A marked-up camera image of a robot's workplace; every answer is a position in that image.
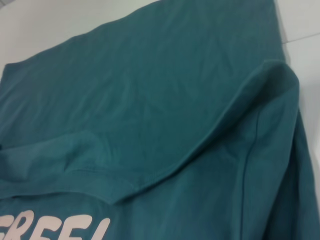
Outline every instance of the white surface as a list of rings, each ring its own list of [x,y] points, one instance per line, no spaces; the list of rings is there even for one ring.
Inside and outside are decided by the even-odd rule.
[[[16,0],[0,10],[0,77],[19,62],[155,0]],[[320,0],[276,0],[288,63],[300,79],[320,200]]]

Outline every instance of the stitching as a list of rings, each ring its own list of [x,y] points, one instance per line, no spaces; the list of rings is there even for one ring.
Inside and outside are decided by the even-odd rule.
[[[243,239],[243,228],[244,228],[244,202],[245,202],[245,178],[246,178],[246,172],[247,172],[247,165],[249,161],[249,157],[254,149],[254,146],[257,142],[257,137],[258,137],[258,125],[259,125],[259,117],[260,117],[260,112],[261,112],[261,107],[258,110],[258,113],[256,115],[256,123],[255,123],[255,136],[254,140],[250,146],[250,149],[246,155],[245,158],[245,163],[244,163],[244,169],[243,169],[243,175],[242,175],[242,195],[241,195],[241,213],[240,213],[240,236],[239,239]]]

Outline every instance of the tile grout line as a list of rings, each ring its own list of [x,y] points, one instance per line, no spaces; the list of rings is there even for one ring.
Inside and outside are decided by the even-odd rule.
[[[309,38],[312,38],[312,37],[315,37],[315,36],[318,36],[320,35],[320,32],[318,33],[315,33],[315,34],[311,34],[311,35],[308,35],[308,36],[303,36],[303,37],[300,37],[300,38],[297,38],[297,39],[293,39],[291,41],[286,41],[286,42],[283,42],[282,44],[289,44],[289,43],[293,43],[293,42],[296,42],[296,41],[299,41],[299,40],[304,40],[304,39],[309,39]]]

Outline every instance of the white lettering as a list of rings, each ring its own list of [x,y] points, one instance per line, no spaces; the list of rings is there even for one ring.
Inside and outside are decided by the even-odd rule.
[[[82,240],[81,237],[71,237],[72,229],[87,229],[91,224],[90,215],[76,215],[68,217],[64,223],[58,240]]]
[[[20,237],[31,226],[32,221],[34,220],[34,216],[35,214],[31,210],[21,212],[14,220],[3,240],[20,240]],[[20,223],[22,218],[25,218],[25,222],[20,227],[18,227],[18,224]]]
[[[33,233],[29,240],[50,240],[48,237],[41,236],[45,229],[53,232],[57,231],[62,224],[62,221],[55,216],[42,216],[38,220]]]
[[[0,216],[0,227],[10,227],[15,218],[12,215]],[[4,239],[5,234],[0,232],[0,240]]]
[[[110,218],[103,219],[96,228],[91,240],[102,240],[110,224]]]

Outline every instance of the teal t-shirt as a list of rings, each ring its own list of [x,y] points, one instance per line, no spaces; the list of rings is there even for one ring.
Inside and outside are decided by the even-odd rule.
[[[8,64],[2,240],[319,240],[272,0],[162,0]]]

